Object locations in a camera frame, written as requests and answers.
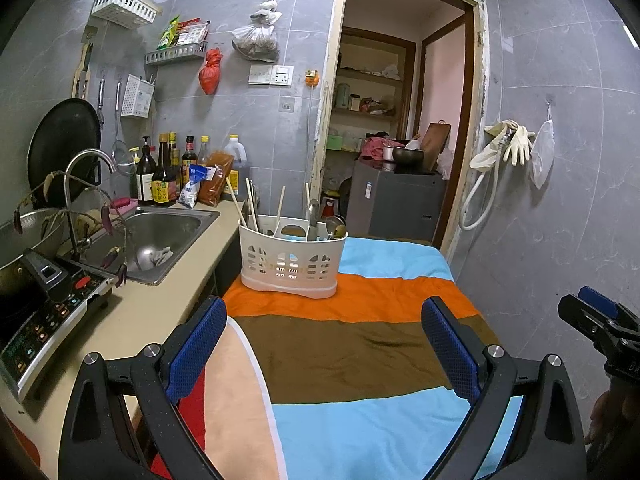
cutting board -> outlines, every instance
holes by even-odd
[[[425,171],[433,171],[438,160],[438,155],[444,148],[449,138],[451,125],[446,123],[431,123],[422,138],[420,149],[424,151],[422,168]]]

orange stripe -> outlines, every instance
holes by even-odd
[[[423,276],[404,280],[338,274],[338,289],[325,300],[310,300],[283,292],[258,292],[244,286],[238,277],[226,292],[225,303],[226,311],[232,317],[275,314],[348,323],[404,323],[420,321],[422,302],[430,296],[440,296],[459,319],[478,314],[455,283]]]

rubber glove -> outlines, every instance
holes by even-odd
[[[525,160],[529,160],[529,151],[533,146],[533,143],[529,140],[529,137],[534,137],[534,132],[528,132],[524,126],[516,128],[516,133],[511,137],[511,142],[504,150],[503,161],[507,161],[511,155],[511,165],[515,166],[520,160],[520,164],[524,166]]]
[[[518,124],[514,121],[502,121],[501,123],[494,124],[494,126],[485,126],[484,131],[494,136],[494,140],[492,140],[488,145],[484,147],[482,152],[478,153],[474,158],[469,162],[469,167],[472,170],[478,170],[481,172],[489,171],[495,165],[495,159],[498,154],[498,145],[500,144],[500,139],[507,132],[507,127],[512,130],[517,129]]]

chopsticks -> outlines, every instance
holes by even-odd
[[[254,226],[255,232],[259,233],[260,229],[258,229],[258,220],[255,217],[255,209],[254,209],[254,190],[249,182],[249,179],[246,179],[246,188],[249,191],[249,206],[251,208],[251,216],[254,217]]]
[[[276,216],[276,227],[273,230],[273,236],[278,232],[278,226],[280,225],[280,213],[282,212],[282,201],[284,200],[284,190],[287,186],[282,186],[282,192],[280,193],[280,203],[278,204],[278,216]]]
[[[306,217],[308,219],[309,206],[311,206],[311,193],[309,193],[309,183],[308,182],[305,182],[305,190],[306,190]]]
[[[229,177],[226,177],[226,184],[229,186],[229,189],[231,190],[231,198],[234,201],[234,204],[236,204],[236,210],[238,211],[238,216],[240,217],[240,221],[242,222],[242,225],[244,227],[247,227],[246,222],[244,221],[244,217],[242,216],[242,211],[240,210],[240,206],[238,205],[238,200],[236,200],[236,195],[234,194],[234,188],[231,186],[231,181],[229,180]]]

white plastic basket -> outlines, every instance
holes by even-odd
[[[318,241],[285,240],[278,238],[284,227],[297,225],[306,232],[308,220],[280,218],[275,237],[263,234],[273,231],[275,216],[258,215],[258,222],[261,233],[240,224],[241,279],[246,286],[253,290],[289,292],[315,300],[335,294],[346,236],[327,240],[326,225],[318,222]]]
[[[156,11],[142,0],[94,0],[91,15],[126,28],[153,23]]]
[[[151,98],[156,87],[151,83],[129,74],[127,87],[122,99],[121,117],[149,117]]]

